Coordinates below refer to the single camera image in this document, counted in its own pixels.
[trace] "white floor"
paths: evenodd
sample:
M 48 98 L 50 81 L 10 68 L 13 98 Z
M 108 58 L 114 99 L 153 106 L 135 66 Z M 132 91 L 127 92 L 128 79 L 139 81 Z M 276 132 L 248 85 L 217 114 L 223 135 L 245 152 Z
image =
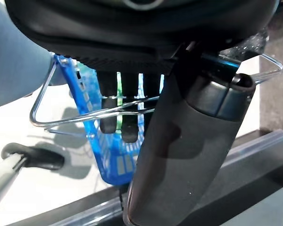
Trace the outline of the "white floor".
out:
M 242 67 L 241 72 L 258 72 L 258 59 L 249 61 Z M 100 178 L 86 139 L 49 134 L 30 124 L 29 112 L 37 94 L 38 91 L 30 97 L 0 107 L 0 152 L 11 142 L 37 145 L 61 153 L 66 158 L 66 164 L 57 172 L 24 168 L 0 203 L 0 226 L 66 205 L 109 186 Z M 76 106 L 69 95 L 68 86 L 49 87 L 39 112 L 37 118 L 40 121 L 76 115 Z M 258 128 L 257 92 L 238 136 Z M 76 124 L 64 129 L 83 132 L 83 125 Z

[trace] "gray panel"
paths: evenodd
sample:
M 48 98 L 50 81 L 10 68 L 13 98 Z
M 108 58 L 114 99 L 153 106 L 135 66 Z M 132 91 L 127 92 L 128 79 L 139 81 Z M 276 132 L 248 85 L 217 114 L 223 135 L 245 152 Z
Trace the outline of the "gray panel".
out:
M 283 226 L 283 188 L 222 226 Z

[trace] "wire basket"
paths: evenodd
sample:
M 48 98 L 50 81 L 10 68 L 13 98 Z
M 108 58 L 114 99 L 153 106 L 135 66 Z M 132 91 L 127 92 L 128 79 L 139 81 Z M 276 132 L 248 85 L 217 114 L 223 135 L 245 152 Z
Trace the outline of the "wire basket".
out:
M 80 114 L 86 114 L 101 109 L 102 95 L 96 71 L 81 63 L 78 64 L 80 76 L 67 73 L 66 80 L 76 102 Z M 137 99 L 144 98 L 142 75 L 139 75 L 139 92 Z M 118 84 L 117 96 L 122 96 L 121 85 Z M 131 181 L 136 159 L 144 140 L 143 115 L 138 115 L 138 139 L 135 143 L 125 143 L 120 134 L 122 116 L 117 117 L 117 130 L 114 134 L 103 134 L 100 130 L 99 120 L 85 121 L 84 126 L 97 161 L 100 174 L 104 181 L 113 185 L 121 185 Z

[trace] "blue basket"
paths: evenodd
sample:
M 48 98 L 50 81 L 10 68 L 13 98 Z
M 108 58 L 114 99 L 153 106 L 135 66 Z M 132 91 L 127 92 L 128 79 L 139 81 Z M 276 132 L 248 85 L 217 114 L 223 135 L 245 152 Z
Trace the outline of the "blue basket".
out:
M 80 70 L 80 77 L 76 73 L 65 73 L 64 76 L 68 82 L 79 113 L 85 114 L 100 110 L 102 95 L 100 93 L 96 71 L 81 63 L 78 63 L 78 68 Z M 140 74 L 138 98 L 144 97 L 142 77 L 143 75 Z M 118 96 L 121 96 L 121 90 L 118 90 Z M 143 104 L 139 104 L 139 109 L 141 108 L 143 108 Z M 120 129 L 121 116 L 117 118 L 117 121 L 118 129 Z M 137 156 L 144 140 L 143 122 L 143 115 L 139 115 L 138 140 L 130 144 L 122 141 L 118 129 L 114 134 L 103 134 L 100 130 L 100 122 L 98 120 L 84 122 L 86 134 L 89 137 L 101 177 L 105 182 L 112 185 L 122 185 L 132 180 Z

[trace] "metal wire frame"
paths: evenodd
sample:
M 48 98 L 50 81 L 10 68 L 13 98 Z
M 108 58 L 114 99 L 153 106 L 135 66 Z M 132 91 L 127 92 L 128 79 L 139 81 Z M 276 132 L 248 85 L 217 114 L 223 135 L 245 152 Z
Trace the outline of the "metal wire frame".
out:
M 251 75 L 253 80 L 255 81 L 256 84 L 261 84 L 271 78 L 273 78 L 276 75 L 279 75 L 283 73 L 283 64 L 276 59 L 272 58 L 271 56 L 268 56 L 266 54 L 261 55 L 264 59 L 268 60 L 269 62 L 275 64 L 278 69 L 275 71 L 271 72 L 262 72 L 262 73 L 257 73 L 254 75 Z M 120 106 L 110 108 L 110 109 L 101 109 L 98 111 L 93 111 L 91 113 L 86 113 L 82 115 L 78 115 L 75 117 L 71 118 L 66 118 L 66 119 L 61 119 L 58 121 L 49 121 L 49 122 L 40 122 L 36 120 L 36 114 L 38 111 L 38 108 L 41 104 L 41 101 L 44 97 L 44 94 L 46 92 L 46 89 L 50 83 L 50 80 L 57 68 L 57 65 L 60 63 L 65 63 L 62 61 L 55 60 L 52 63 L 52 67 L 50 72 L 48 73 L 46 77 L 46 81 L 44 82 L 41 91 L 30 111 L 30 121 L 31 123 L 36 126 L 36 127 L 43 127 L 45 128 L 46 131 L 50 133 L 56 133 L 56 134 L 63 134 L 63 135 L 70 135 L 70 136 L 75 136 L 75 137 L 93 137 L 94 135 L 86 135 L 86 134 L 76 134 L 76 133 L 67 133 L 59 130 L 52 129 L 53 127 L 57 127 L 63 124 L 69 124 L 69 123 L 76 123 L 76 122 L 83 122 L 83 121 L 90 121 L 90 120 L 97 120 L 97 119 L 104 119 L 108 117 L 113 117 L 113 116 L 119 116 L 119 115 L 140 115 L 140 114 L 146 114 L 154 111 L 154 108 L 148 108 L 148 109 L 142 109 L 142 110 L 126 110 L 127 107 L 130 107 L 132 105 L 137 105 L 140 103 L 145 103 L 148 101 L 155 101 L 158 100 L 159 97 L 151 97 L 151 98 L 143 98 L 143 99 L 137 99 L 129 103 L 122 104 Z

